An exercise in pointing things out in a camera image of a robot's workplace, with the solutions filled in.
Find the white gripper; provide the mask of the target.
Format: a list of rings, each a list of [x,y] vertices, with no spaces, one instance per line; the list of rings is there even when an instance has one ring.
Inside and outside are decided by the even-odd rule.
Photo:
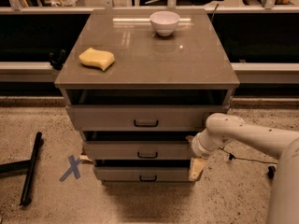
[[[206,160],[212,155],[215,147],[206,133],[198,133],[196,136],[187,135],[185,139],[191,142],[192,151],[197,157],[191,159],[189,180],[197,181],[201,177]]]

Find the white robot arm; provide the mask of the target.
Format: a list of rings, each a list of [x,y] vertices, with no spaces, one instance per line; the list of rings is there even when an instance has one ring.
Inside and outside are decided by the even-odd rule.
[[[218,148],[238,141],[278,160],[266,224],[299,224],[299,132],[248,125],[242,118],[210,115],[206,128],[188,135],[194,157],[190,179],[196,179]]]

